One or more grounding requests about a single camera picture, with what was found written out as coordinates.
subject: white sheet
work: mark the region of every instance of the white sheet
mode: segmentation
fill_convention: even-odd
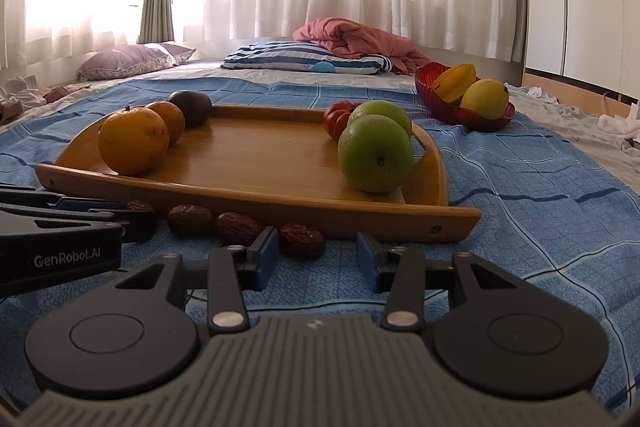
[[[391,89],[400,87],[415,91],[412,77],[394,73],[361,75],[306,73],[301,71],[223,70],[220,68],[220,62],[194,60],[169,70],[141,74],[140,76],[122,80],[89,82],[90,89],[83,89],[61,98],[55,103],[30,109],[16,121],[0,126],[0,132],[24,121],[52,114],[86,96],[91,96],[107,87],[127,82],[128,80],[171,80],[176,78],[213,78],[217,76],[244,78],[260,84],[284,81],[295,84],[341,84],[343,86],[387,87]],[[510,99],[516,110],[526,114],[536,123],[558,131],[578,149],[596,160],[607,171],[617,176],[636,192],[640,192],[640,151],[631,147],[626,140],[601,131],[598,128],[598,118],[596,116],[585,114],[580,108],[545,102],[545,100],[550,99],[549,97],[532,98],[527,96],[527,89],[519,87],[510,87]]]

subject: blue and white striped pillowcase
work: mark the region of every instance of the blue and white striped pillowcase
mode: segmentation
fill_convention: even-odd
[[[326,72],[326,64],[319,62],[331,64],[335,70],[332,73],[377,74],[391,71],[393,67],[391,60],[384,55],[341,58],[318,44],[270,41],[242,46],[225,57],[222,68]]]

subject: mango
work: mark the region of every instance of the mango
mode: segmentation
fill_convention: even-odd
[[[459,64],[436,78],[431,89],[444,102],[457,104],[475,81],[476,67],[473,64]]]
[[[462,97],[460,107],[469,109],[487,120],[498,120],[509,104],[509,90],[499,80],[478,80]]]

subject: red glass bowl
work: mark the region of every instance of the red glass bowl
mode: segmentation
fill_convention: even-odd
[[[433,118],[448,123],[449,125],[462,124],[469,131],[479,132],[500,131],[500,129],[511,121],[511,118],[513,118],[516,112],[516,108],[513,107],[513,103],[511,102],[509,102],[507,109],[504,110],[504,114],[501,118],[498,118],[498,120],[487,120],[470,109],[464,109],[457,105],[444,102],[444,100],[431,89],[431,84],[448,69],[448,66],[437,62],[430,62],[418,68],[415,72],[415,88],[418,90],[422,103],[429,109]]]

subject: cable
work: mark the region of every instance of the cable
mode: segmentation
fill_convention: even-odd
[[[605,91],[604,94],[602,95],[602,113],[606,114],[607,116],[610,116],[610,114],[607,112],[607,108],[604,105],[604,97],[607,96],[610,93],[610,91]]]

